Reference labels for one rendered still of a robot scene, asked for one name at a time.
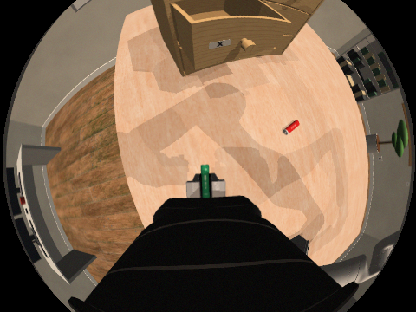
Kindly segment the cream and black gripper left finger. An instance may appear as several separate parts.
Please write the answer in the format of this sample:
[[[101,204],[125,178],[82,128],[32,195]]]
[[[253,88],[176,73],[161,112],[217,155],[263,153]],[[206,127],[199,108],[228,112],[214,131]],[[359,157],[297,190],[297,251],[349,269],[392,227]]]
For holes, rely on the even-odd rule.
[[[202,174],[196,173],[192,181],[186,181],[186,197],[202,198]]]

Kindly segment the brown wooden drawer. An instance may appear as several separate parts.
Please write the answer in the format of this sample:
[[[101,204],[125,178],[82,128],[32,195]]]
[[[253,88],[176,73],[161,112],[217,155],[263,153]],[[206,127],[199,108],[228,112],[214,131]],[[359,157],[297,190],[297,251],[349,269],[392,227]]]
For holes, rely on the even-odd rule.
[[[292,35],[282,35],[281,39],[278,41],[274,49],[271,51],[270,55],[281,54],[292,38]]]
[[[269,55],[290,25],[260,0],[183,0],[170,8],[177,41],[195,70]]]
[[[183,65],[183,70],[185,71],[185,74],[191,73],[193,71],[196,71],[192,64],[190,63],[189,59],[187,58],[185,52],[181,47],[179,47],[180,57]]]
[[[285,3],[293,4],[299,8],[313,12],[322,0],[279,0]]]
[[[296,32],[302,27],[305,21],[309,18],[309,14],[303,10],[299,10],[295,7],[289,6],[287,4],[273,2],[270,0],[265,0],[267,5],[273,8],[275,11],[280,13],[286,19],[290,21],[289,27],[285,30],[284,33],[296,34]],[[293,25],[294,24],[294,25]]]

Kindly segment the small wooden chest of drawers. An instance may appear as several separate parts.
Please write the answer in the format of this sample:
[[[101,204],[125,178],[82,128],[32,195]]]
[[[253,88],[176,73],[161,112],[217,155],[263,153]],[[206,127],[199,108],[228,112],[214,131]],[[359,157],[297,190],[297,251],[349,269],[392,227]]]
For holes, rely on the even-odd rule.
[[[183,65],[182,65],[182,61],[181,61],[181,57],[180,57],[180,53],[179,53],[179,47],[181,47],[181,46],[180,46],[179,42],[177,42],[175,28],[174,28],[174,24],[173,24],[173,20],[172,20],[172,12],[171,12],[171,8],[170,8],[170,3],[174,3],[174,2],[177,2],[177,1],[181,1],[181,0],[151,0],[151,3],[152,3],[152,7],[154,9],[154,14],[156,16],[157,23],[159,25],[159,30],[161,30],[160,33],[162,35],[162,38],[164,39],[164,42],[165,42],[173,60],[175,61],[176,65],[179,69],[179,72],[181,73],[181,75],[183,77],[183,76],[195,73],[195,72],[197,72],[199,70],[202,70],[202,69],[205,69],[205,68],[198,69],[198,70],[193,71],[193,72],[188,73],[188,74],[185,74],[185,71],[183,70]],[[286,48],[287,48],[291,44],[291,42],[295,39],[297,34],[301,31],[301,29],[304,27],[304,25],[307,23],[307,21],[314,15],[314,13],[317,11],[317,9],[322,5],[322,3],[325,0],[322,0],[312,13],[307,11],[307,10],[304,10],[302,8],[299,8],[299,7],[297,7],[293,4],[290,4],[290,3],[285,3],[285,2],[282,2],[282,1],[279,1],[279,0],[270,0],[270,1],[287,4],[289,6],[297,8],[299,10],[303,10],[305,12],[308,12],[308,14],[309,14],[309,18],[305,21],[305,23],[302,25],[302,27],[296,32],[296,34],[284,33],[285,35],[292,35],[293,36],[293,38],[291,39],[289,44],[286,46]],[[283,50],[283,52],[285,51],[285,49]],[[281,54],[272,54],[272,55],[282,55],[283,52]],[[247,58],[252,58],[252,57],[258,57],[258,56],[266,56],[266,55],[250,56],[250,57],[239,58],[239,59],[232,60],[232,61],[227,61],[227,62],[234,62],[234,61],[237,61],[237,60],[242,60],[242,59],[247,59]],[[221,63],[211,65],[211,66],[206,67],[206,68],[210,68],[210,67],[213,67],[213,66],[217,66],[219,64],[227,63],[227,62],[221,62]]]

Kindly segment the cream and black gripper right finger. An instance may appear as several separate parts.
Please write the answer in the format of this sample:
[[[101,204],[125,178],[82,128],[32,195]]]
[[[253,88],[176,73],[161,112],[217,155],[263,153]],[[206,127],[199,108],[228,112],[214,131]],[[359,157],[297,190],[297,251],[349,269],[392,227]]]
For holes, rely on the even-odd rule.
[[[226,197],[226,186],[224,179],[218,179],[215,173],[209,173],[210,197]]]

